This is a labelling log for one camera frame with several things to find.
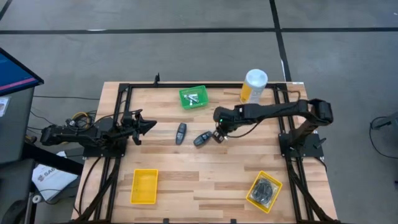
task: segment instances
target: yellow plastic bin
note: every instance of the yellow plastic bin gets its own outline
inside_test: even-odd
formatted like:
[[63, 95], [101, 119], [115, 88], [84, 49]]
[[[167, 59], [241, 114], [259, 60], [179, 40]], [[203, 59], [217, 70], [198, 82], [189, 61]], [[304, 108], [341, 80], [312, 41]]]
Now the yellow plastic bin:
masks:
[[132, 204], [155, 204], [157, 169], [135, 169], [132, 180], [130, 202]]
[[[269, 205], [268, 208], [265, 207], [263, 204], [256, 202], [255, 200], [253, 200], [253, 199], [250, 197], [250, 193], [252, 192], [252, 190], [253, 190], [253, 188], [254, 188], [254, 186], [255, 186], [257, 180], [260, 179], [260, 178], [265, 178], [265, 179], [269, 180], [270, 182], [276, 184], [276, 186], [278, 186], [277, 192], [274, 193], [274, 194], [272, 195], [271, 204]], [[246, 200], [248, 200], [250, 203], [252, 203], [252, 204], [253, 204], [254, 206], [256, 206], [257, 208], [260, 208], [263, 212], [269, 213], [269, 212], [271, 211], [271, 208], [272, 208], [272, 206], [274, 205], [274, 202], [276, 201], [276, 198], [278, 197], [279, 192], [280, 192], [281, 189], [282, 189], [282, 183], [281, 183], [281, 182], [279, 182], [277, 179], [271, 177], [271, 175], [267, 174], [266, 172], [260, 171], [260, 173], [259, 173], [259, 175], [257, 176], [257, 178], [255, 179], [253, 185], [251, 186], [251, 188], [250, 188], [248, 194], [246, 195]]]

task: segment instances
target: plastic bottle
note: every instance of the plastic bottle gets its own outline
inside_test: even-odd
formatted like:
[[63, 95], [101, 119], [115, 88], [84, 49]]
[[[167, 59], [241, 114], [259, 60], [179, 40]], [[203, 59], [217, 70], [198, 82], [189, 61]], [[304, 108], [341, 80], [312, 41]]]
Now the plastic bottle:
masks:
[[248, 71], [241, 90], [241, 103], [259, 103], [267, 82], [268, 76], [264, 71], [260, 69]]

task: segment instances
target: wooden plank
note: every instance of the wooden plank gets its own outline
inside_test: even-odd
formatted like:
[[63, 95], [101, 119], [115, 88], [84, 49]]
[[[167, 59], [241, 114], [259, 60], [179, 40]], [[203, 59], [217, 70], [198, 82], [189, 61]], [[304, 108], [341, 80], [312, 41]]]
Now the wooden plank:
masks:
[[[119, 82], [104, 84], [96, 119], [113, 113], [118, 85]], [[289, 90], [300, 91], [301, 98], [307, 98], [303, 84], [287, 83], [287, 86]], [[240, 104], [240, 89], [208, 88], [208, 106], [194, 110], [182, 109], [178, 91], [178, 88], [133, 90], [130, 110], [141, 108], [144, 119], [155, 119], [158, 123], [141, 137], [141, 146], [136, 146], [131, 140], [128, 142], [119, 171], [112, 222], [159, 223], [163, 218], [169, 218], [172, 223], [229, 223], [231, 218], [237, 219], [239, 223], [295, 222], [286, 164], [280, 155], [277, 140], [280, 132], [278, 120], [264, 120], [251, 134], [243, 138], [230, 139], [222, 144], [211, 140], [206, 146], [196, 148], [192, 144], [193, 140], [199, 134], [215, 128], [212, 120], [214, 109], [217, 106], [232, 109], [234, 105]], [[297, 94], [289, 93], [289, 97], [291, 101], [295, 101]], [[274, 104], [273, 92], [264, 90], [260, 103]], [[296, 127], [304, 121], [301, 117], [294, 117]], [[183, 144], [176, 146], [175, 134], [180, 122], [187, 123], [188, 131]], [[250, 128], [241, 127], [231, 135], [237, 136]], [[91, 158], [85, 162], [82, 180], [86, 178], [94, 160]], [[103, 161], [104, 159], [99, 161], [90, 175], [83, 196], [83, 208], [89, 205], [98, 191]], [[303, 163], [309, 191], [325, 212], [336, 218], [325, 168], [311, 158], [306, 158]], [[130, 204], [134, 169], [159, 170], [155, 205]], [[269, 214], [246, 201], [248, 190], [260, 170], [283, 183]], [[302, 197], [299, 198], [305, 217]], [[108, 198], [105, 196], [102, 218], [107, 206]]]

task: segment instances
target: green tray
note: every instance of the green tray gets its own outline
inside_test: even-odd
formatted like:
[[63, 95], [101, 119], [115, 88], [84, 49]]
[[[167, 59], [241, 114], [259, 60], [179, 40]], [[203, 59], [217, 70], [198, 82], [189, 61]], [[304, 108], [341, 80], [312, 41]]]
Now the green tray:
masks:
[[[198, 103], [193, 102], [192, 105], [190, 105], [190, 100], [185, 99], [184, 95], [195, 94], [195, 93], [198, 94], [199, 102]], [[207, 97], [206, 87], [204, 85], [180, 90], [180, 100], [182, 107], [186, 110], [197, 108], [200, 106], [205, 106], [209, 102], [209, 99]]]

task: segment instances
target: monitor screen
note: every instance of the monitor screen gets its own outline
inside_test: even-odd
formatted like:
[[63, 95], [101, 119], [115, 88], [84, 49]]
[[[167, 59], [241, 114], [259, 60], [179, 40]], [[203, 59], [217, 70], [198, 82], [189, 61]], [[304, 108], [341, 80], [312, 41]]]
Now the monitor screen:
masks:
[[0, 51], [0, 96], [24, 90], [43, 81], [7, 52]]

